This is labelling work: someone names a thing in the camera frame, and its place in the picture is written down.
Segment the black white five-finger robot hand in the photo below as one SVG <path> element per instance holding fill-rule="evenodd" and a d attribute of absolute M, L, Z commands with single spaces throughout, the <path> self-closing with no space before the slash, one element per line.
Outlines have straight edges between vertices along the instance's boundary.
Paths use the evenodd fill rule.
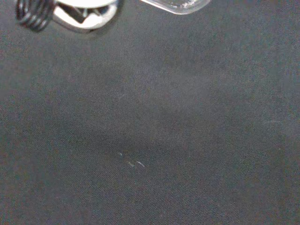
<path fill-rule="evenodd" d="M 119 0 L 16 0 L 17 22 L 41 32 L 54 21 L 78 33 L 89 33 L 109 23 L 118 13 Z"/>

